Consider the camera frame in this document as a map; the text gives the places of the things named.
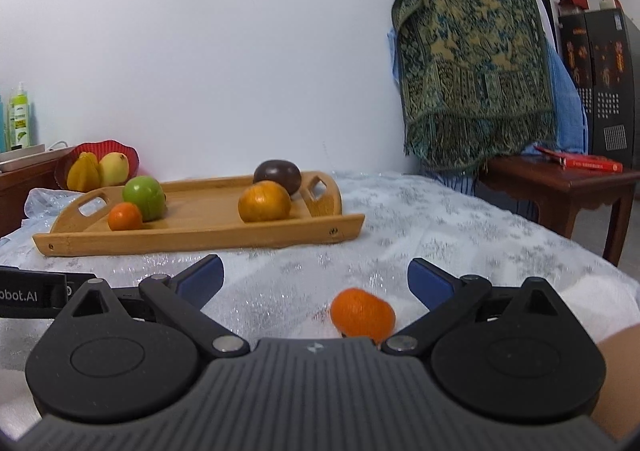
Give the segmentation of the person's right hand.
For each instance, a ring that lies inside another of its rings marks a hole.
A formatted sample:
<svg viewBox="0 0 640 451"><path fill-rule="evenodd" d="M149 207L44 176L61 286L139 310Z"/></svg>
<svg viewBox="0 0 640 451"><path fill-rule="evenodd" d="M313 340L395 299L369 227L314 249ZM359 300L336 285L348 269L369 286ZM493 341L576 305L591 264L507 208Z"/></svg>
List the person's right hand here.
<svg viewBox="0 0 640 451"><path fill-rule="evenodd" d="M591 417L615 439L623 439L639 425L640 327L617 332L598 348L606 364L606 378Z"/></svg>

